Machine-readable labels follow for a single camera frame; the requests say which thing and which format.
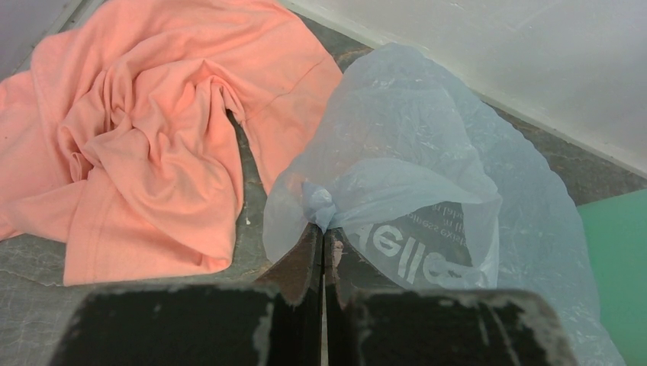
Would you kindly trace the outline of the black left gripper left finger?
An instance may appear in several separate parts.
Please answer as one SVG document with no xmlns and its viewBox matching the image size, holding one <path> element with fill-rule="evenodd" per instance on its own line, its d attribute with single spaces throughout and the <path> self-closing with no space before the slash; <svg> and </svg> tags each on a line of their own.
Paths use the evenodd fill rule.
<svg viewBox="0 0 647 366">
<path fill-rule="evenodd" d="M 90 293 L 53 365 L 319 365 L 324 235 L 248 283 L 141 284 Z"/>
</svg>

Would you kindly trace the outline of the green plastic trash bin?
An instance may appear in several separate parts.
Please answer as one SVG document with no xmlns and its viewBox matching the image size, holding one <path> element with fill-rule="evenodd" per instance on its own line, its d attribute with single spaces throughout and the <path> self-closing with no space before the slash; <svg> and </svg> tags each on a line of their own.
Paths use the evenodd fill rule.
<svg viewBox="0 0 647 366">
<path fill-rule="evenodd" d="M 578 208 L 601 322 L 627 365 L 646 364 L 646 190 Z"/>
</svg>

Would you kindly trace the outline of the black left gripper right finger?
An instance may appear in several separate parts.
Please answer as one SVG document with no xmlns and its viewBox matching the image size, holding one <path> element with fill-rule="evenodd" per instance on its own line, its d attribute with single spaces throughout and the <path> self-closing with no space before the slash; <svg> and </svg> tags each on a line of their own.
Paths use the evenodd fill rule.
<svg viewBox="0 0 647 366">
<path fill-rule="evenodd" d="M 405 290 L 341 229 L 323 237 L 331 365 L 575 365 L 555 311 L 519 290 Z"/>
</svg>

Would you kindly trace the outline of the translucent blue plastic trash bag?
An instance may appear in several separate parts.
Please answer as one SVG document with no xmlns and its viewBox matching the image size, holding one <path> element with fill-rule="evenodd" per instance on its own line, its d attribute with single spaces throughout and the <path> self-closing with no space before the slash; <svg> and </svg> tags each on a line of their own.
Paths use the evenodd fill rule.
<svg viewBox="0 0 647 366">
<path fill-rule="evenodd" d="M 557 312 L 582 365 L 622 365 L 600 322 L 581 216 L 534 145 L 447 69 L 390 43 L 343 73 L 277 178 L 263 245 L 342 229 L 407 289 L 522 289 Z"/>
</svg>

